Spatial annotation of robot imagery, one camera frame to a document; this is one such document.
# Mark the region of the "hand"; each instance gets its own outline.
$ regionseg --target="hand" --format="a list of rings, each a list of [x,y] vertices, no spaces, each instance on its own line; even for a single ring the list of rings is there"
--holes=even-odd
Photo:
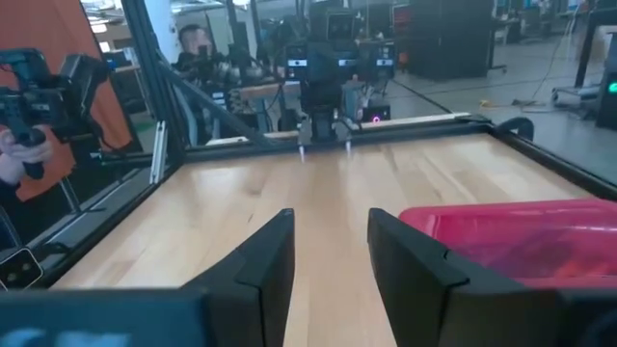
[[[11,157],[14,161],[30,164],[44,163],[51,159],[53,154],[53,149],[49,141],[45,141],[34,147],[18,145],[11,130],[3,130],[0,132],[0,151]]]

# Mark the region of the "concrete floor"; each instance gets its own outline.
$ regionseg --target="concrete floor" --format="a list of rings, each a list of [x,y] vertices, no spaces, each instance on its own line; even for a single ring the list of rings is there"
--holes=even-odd
[[[415,96],[397,84],[405,85],[437,101],[454,112],[479,113],[495,122],[525,116],[536,125],[535,141],[581,167],[617,183],[617,132],[597,128],[592,121],[552,110],[551,90],[573,86],[577,73],[576,48],[567,54],[567,44],[559,38],[530,44],[499,45],[495,65],[507,65],[507,71],[493,70],[486,78],[434,82],[407,73],[398,73],[389,83],[387,98],[394,118],[443,114],[444,111]],[[590,63],[586,83],[602,78],[604,64]],[[542,113],[523,113],[508,106],[513,99],[534,99],[545,105],[534,107]],[[480,108],[488,100],[495,108]],[[151,148],[153,129],[140,133],[145,148]]]

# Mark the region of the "wooden board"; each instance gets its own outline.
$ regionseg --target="wooden board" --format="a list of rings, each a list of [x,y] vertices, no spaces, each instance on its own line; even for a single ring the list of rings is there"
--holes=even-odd
[[[394,346],[372,275],[367,212],[588,194],[488,135],[182,168],[55,288],[180,286],[285,207],[296,278],[285,345]]]

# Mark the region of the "wooden table surface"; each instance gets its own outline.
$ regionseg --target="wooden table surface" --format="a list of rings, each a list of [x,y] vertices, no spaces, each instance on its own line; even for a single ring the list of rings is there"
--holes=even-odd
[[[296,278],[285,345],[394,346],[366,245],[370,207],[560,200],[588,194],[488,135],[185,166],[55,288],[174,287],[285,207]]]

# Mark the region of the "red plastic bin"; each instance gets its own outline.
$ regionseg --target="red plastic bin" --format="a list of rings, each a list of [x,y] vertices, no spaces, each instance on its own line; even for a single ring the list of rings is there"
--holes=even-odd
[[[557,200],[420,207],[399,218],[532,287],[617,288],[617,203]]]

